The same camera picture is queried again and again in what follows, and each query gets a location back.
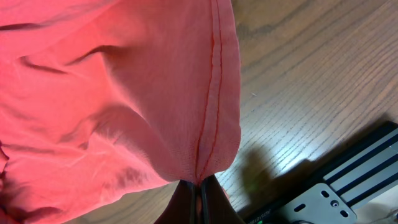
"wooden table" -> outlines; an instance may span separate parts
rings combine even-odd
[[[242,141],[233,165],[216,176],[245,215],[361,130],[398,121],[398,1],[233,0],[233,7]],[[70,223],[153,223],[176,184],[125,195]]]

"black metal device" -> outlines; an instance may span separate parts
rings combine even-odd
[[[398,124],[388,121],[245,222],[354,224],[354,209],[397,184]]]

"wood grain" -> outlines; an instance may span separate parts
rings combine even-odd
[[[309,161],[364,127],[398,121],[398,1],[233,0],[233,7],[242,141],[233,165],[216,176],[247,214],[304,177],[297,164],[310,170]],[[175,186],[125,195],[70,223],[153,223]]]

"gray metal plate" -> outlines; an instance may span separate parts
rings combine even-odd
[[[322,191],[326,191],[328,197],[324,197]],[[338,202],[338,206],[332,207],[332,201]],[[295,208],[300,205],[305,205],[305,207],[295,212]],[[347,217],[344,217],[341,211],[345,211]],[[313,186],[283,206],[278,212],[290,222],[304,220],[316,224],[354,224],[356,221],[355,213],[327,184]]]

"red cloth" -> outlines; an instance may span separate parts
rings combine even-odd
[[[60,223],[225,170],[239,66],[230,0],[1,1],[1,205]]]

